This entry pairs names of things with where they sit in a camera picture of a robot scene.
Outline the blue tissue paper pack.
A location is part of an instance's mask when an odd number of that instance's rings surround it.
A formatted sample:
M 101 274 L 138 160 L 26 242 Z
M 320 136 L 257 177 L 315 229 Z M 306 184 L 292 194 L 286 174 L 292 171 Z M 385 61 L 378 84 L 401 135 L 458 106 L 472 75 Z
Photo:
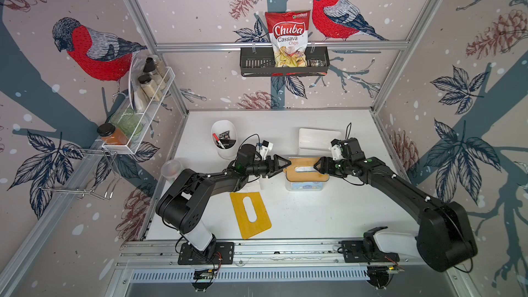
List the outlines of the blue tissue paper pack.
M 320 191 L 324 187 L 323 181 L 296 181 L 290 182 L 287 186 L 290 191 Z

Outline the bamboo tissue box lid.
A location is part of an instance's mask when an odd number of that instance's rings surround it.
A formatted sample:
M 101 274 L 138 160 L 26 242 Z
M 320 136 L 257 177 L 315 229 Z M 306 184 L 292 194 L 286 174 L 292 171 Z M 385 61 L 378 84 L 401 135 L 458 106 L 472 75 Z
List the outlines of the bamboo tissue box lid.
M 327 182 L 328 174 L 319 173 L 314 166 L 320 158 L 290 158 L 291 164 L 284 169 L 289 182 Z

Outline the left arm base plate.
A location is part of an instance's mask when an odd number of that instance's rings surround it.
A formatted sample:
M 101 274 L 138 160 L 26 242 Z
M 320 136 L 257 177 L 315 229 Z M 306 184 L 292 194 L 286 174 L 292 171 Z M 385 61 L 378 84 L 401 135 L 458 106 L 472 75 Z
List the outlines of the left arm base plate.
M 200 251 L 185 242 L 180 248 L 177 263 L 179 265 L 231 265 L 235 253 L 235 244 L 232 242 L 216 242 Z

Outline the clear plastic tissue box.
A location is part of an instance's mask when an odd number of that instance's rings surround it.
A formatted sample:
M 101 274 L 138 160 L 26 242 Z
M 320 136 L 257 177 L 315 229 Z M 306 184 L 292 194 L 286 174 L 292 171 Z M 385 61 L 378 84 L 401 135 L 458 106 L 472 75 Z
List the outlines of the clear plastic tissue box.
M 289 191 L 321 191 L 329 181 L 328 174 L 323 175 L 315 168 L 320 158 L 290 158 L 291 164 L 283 170 L 286 188 Z

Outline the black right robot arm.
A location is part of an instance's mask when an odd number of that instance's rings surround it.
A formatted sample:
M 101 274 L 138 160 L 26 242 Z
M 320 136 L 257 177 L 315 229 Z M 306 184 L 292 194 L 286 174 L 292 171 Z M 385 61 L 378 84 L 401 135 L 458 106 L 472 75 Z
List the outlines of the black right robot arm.
M 465 208 L 445 203 L 411 185 L 382 160 L 366 158 L 356 138 L 333 140 L 341 158 L 321 157 L 317 172 L 340 179 L 352 175 L 383 192 L 403 208 L 419 225 L 417 251 L 425 263 L 444 272 L 478 254 L 477 243 Z

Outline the white plastic tissue box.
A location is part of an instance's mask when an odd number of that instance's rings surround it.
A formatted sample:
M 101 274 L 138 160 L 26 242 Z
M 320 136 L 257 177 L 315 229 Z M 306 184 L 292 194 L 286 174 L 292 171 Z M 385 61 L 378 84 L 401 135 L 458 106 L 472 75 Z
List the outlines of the white plastic tissue box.
M 328 151 L 333 140 L 341 140 L 342 132 L 334 130 L 300 128 L 298 148 L 308 151 Z

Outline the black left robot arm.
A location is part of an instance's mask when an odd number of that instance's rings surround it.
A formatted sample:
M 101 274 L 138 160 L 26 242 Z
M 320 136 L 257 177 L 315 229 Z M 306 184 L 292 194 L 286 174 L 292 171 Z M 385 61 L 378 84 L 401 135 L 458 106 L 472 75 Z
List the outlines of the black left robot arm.
M 219 173 L 183 170 L 155 207 L 162 223 L 176 230 L 204 258 L 212 257 L 216 237 L 202 222 L 212 196 L 240 191 L 250 177 L 271 178 L 291 166 L 280 155 L 261 156 L 253 144 L 239 147 L 235 159 Z

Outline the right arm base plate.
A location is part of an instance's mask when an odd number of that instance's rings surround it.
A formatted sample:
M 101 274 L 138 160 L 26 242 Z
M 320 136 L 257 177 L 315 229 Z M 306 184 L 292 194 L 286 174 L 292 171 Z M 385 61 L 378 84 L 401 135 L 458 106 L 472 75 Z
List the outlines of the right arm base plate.
M 375 242 L 365 242 L 363 239 L 341 241 L 338 253 L 343 255 L 346 263 L 400 262 L 397 253 L 382 252 Z

